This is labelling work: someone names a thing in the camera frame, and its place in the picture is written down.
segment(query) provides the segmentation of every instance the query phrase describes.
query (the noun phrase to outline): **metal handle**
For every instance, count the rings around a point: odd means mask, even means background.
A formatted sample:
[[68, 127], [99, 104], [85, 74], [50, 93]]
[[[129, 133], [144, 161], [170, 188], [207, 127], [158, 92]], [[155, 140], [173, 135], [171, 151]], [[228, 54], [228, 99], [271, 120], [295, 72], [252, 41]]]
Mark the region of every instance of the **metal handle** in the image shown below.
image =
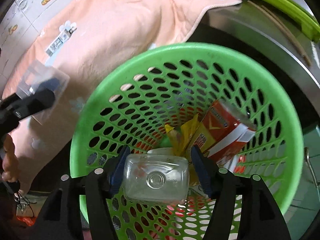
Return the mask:
[[308, 147], [304, 148], [304, 160], [307, 163], [307, 165], [309, 167], [309, 170], [311, 172], [313, 184], [315, 185], [315, 187], [316, 187], [316, 189], [318, 191], [318, 198], [319, 198], [319, 201], [320, 201], [320, 190], [319, 190], [320, 182], [317, 180], [315, 171], [314, 171], [314, 169], [313, 169], [313, 167], [311, 165], [310, 157], [309, 157], [309, 148]]

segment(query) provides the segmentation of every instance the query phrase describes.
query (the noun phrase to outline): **human hand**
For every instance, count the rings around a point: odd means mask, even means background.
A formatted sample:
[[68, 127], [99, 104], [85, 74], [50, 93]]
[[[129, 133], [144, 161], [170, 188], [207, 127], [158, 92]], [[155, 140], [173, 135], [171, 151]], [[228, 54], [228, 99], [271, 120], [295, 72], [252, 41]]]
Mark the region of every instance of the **human hand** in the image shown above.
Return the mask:
[[9, 134], [7, 134], [4, 142], [3, 149], [6, 152], [4, 159], [2, 160], [2, 179], [8, 182], [16, 182], [19, 178], [18, 159], [14, 154], [14, 143]]

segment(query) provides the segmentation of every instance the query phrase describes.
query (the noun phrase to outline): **peach towel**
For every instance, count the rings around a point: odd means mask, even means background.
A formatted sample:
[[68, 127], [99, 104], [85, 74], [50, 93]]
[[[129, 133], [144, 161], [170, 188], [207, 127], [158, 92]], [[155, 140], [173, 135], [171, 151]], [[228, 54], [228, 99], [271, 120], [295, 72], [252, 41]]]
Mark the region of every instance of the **peach towel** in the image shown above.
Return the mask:
[[40, 125], [28, 118], [12, 132], [21, 169], [22, 193], [38, 172], [71, 140], [79, 113], [90, 94], [116, 67], [147, 49], [185, 42], [207, 10], [241, 0], [73, 0], [43, 29], [18, 63], [3, 97], [14, 93], [29, 64], [48, 59], [44, 50], [58, 36], [59, 26], [75, 22], [77, 30], [63, 45], [53, 66], [70, 83]]

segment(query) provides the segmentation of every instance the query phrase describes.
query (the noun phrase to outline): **chopstick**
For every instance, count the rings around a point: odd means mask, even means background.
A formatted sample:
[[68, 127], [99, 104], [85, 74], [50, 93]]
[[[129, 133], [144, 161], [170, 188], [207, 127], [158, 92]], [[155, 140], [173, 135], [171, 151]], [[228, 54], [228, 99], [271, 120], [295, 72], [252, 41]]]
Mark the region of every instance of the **chopstick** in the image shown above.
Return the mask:
[[253, 6], [255, 6], [265, 16], [267, 16], [269, 20], [272, 21], [279, 28], [279, 30], [281, 30], [287, 36], [287, 38], [295, 47], [295, 49], [298, 51], [298, 53], [305, 59], [308, 67], [310, 67], [312, 65], [312, 61], [309, 58], [308, 54], [306, 53], [305, 49], [301, 46], [301, 44], [298, 42], [298, 40], [292, 34], [292, 32], [288, 29], [288, 27], [284, 25], [284, 23], [279, 19], [279, 17], [277, 17], [272, 11], [270, 11], [268, 8], [266, 8], [263, 5], [260, 7], [250, 0], [248, 0], [248, 2]]

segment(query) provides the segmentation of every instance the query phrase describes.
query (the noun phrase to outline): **silver screw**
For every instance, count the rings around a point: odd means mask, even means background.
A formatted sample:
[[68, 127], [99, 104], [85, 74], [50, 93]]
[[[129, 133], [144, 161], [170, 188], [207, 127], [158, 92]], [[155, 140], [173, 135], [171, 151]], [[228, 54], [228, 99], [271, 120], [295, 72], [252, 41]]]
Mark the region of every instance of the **silver screw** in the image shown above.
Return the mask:
[[226, 174], [226, 173], [228, 173], [228, 170], [226, 168], [221, 167], [221, 168], [219, 168], [219, 172], [222, 174]]
[[95, 173], [95, 174], [98, 174], [98, 175], [101, 174], [101, 173], [103, 173], [103, 168], [97, 168], [97, 169], [95, 169], [95, 170], [94, 170], [94, 173]]
[[62, 181], [66, 181], [68, 179], [69, 179], [69, 175], [67, 175], [67, 174], [61, 176]]
[[254, 175], [252, 176], [252, 178], [253, 178], [255, 181], [259, 181], [259, 180], [261, 179], [261, 177], [260, 177], [259, 175], [257, 175], [257, 174], [254, 174]]

